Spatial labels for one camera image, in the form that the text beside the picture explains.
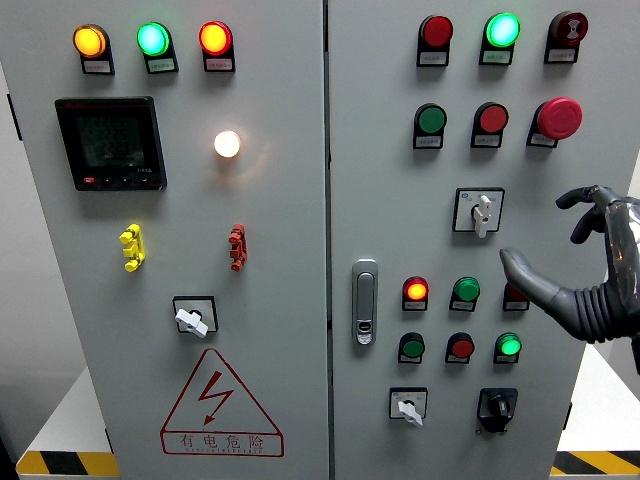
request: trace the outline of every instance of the emergency stop button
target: emergency stop button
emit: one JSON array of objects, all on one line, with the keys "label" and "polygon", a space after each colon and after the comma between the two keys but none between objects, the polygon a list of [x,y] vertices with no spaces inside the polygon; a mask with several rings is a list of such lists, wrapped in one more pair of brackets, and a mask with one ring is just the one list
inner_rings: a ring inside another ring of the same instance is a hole
[{"label": "emergency stop button", "polygon": [[582,123],[582,107],[569,97],[557,97],[538,107],[531,122],[527,145],[555,148]]}]

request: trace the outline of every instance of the white switch knob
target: white switch knob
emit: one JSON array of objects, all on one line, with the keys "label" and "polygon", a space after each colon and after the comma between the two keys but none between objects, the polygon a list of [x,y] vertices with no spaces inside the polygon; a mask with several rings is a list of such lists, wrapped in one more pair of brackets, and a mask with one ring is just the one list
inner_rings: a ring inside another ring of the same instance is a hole
[{"label": "white switch knob", "polygon": [[475,231],[480,238],[487,236],[487,225],[491,218],[491,200],[486,195],[480,196],[480,203],[473,207],[473,221]]},{"label": "white switch knob", "polygon": [[400,413],[407,422],[416,427],[422,427],[422,418],[412,404],[400,401],[398,402],[398,410],[400,410]]},{"label": "white switch knob", "polygon": [[178,322],[179,326],[186,328],[189,332],[200,338],[204,338],[209,331],[209,327],[201,322],[201,319],[202,317],[196,312],[189,313],[183,309],[178,310],[176,314],[176,322]]}]

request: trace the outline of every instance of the high voltage warning sign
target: high voltage warning sign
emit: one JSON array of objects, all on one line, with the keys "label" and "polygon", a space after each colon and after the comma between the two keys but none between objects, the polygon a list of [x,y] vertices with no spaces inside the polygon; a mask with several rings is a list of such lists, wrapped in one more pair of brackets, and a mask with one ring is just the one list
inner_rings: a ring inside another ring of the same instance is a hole
[{"label": "high voltage warning sign", "polygon": [[284,456],[284,437],[220,352],[204,351],[160,431],[169,455]]}]

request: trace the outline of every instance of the white wall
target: white wall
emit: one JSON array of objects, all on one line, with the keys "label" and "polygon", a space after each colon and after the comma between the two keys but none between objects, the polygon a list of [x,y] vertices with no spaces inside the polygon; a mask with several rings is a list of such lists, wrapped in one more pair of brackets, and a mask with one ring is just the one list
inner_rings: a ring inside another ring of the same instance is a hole
[{"label": "white wall", "polygon": [[85,360],[7,91],[0,66],[0,436],[16,461]]}]

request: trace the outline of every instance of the green indicator light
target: green indicator light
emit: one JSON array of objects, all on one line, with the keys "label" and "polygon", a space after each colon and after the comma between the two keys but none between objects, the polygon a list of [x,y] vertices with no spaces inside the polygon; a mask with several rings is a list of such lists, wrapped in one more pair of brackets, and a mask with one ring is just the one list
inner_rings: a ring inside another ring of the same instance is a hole
[{"label": "green indicator light", "polygon": [[500,335],[496,343],[498,344],[498,350],[502,355],[516,355],[520,350],[522,350],[520,337],[515,333],[504,333]]},{"label": "green indicator light", "polygon": [[463,302],[473,302],[480,296],[480,284],[473,277],[464,277],[453,286],[453,293]]},{"label": "green indicator light", "polygon": [[510,47],[520,35],[520,22],[513,13],[499,13],[489,20],[487,40],[494,47]]},{"label": "green indicator light", "polygon": [[159,23],[145,23],[138,30],[138,45],[147,55],[162,55],[169,48],[169,43],[169,32]]},{"label": "green indicator light", "polygon": [[402,346],[402,352],[409,358],[416,358],[424,353],[424,345],[415,340],[411,340]]},{"label": "green indicator light", "polygon": [[418,124],[426,133],[436,133],[444,126],[444,123],[444,112],[436,107],[425,108],[418,117]]}]

